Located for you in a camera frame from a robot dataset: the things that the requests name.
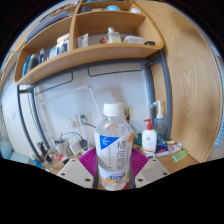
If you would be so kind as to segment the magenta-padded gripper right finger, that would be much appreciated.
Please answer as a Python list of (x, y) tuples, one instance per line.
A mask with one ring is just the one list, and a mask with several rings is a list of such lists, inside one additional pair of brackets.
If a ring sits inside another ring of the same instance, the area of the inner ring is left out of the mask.
[(140, 188), (169, 175), (169, 171), (157, 158), (147, 158), (137, 149), (132, 149), (129, 186), (131, 189)]

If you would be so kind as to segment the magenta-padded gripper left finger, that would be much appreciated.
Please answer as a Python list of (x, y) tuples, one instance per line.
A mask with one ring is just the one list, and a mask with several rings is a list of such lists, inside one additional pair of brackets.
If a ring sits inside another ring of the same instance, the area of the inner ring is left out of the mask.
[(79, 159), (70, 159), (58, 176), (81, 187), (97, 189), (99, 172), (96, 149), (91, 149)]

